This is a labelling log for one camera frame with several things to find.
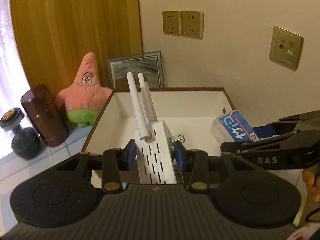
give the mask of checkered tablecloth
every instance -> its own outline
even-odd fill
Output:
[[[0,235],[17,224],[9,204],[12,190],[21,182],[80,152],[90,129],[91,126],[74,128],[67,140],[57,147],[43,144],[40,154],[32,160],[24,160],[15,153],[0,159]]]

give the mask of blue label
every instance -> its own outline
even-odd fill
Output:
[[[219,121],[235,141],[260,141],[252,127],[238,111],[222,116]]]

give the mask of barcode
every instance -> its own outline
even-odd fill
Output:
[[[255,134],[255,132],[252,132],[249,135],[250,135],[252,141],[254,141],[254,142],[260,141],[259,137]]]

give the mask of plush toy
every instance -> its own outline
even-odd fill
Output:
[[[65,106],[68,119],[78,126],[93,125],[112,89],[101,87],[93,52],[84,56],[73,84],[59,92],[58,108]]]

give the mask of plastic container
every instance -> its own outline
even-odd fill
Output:
[[[21,104],[47,145],[55,147],[68,138],[68,127],[46,85],[41,84],[30,89],[22,96]]]
[[[253,128],[237,110],[217,117],[210,132],[220,145],[224,142],[260,141]]]
[[[20,122],[24,113],[20,108],[6,112],[0,120],[0,126],[11,144],[12,150],[24,159],[32,159],[40,150],[40,138],[33,127],[22,128]]]

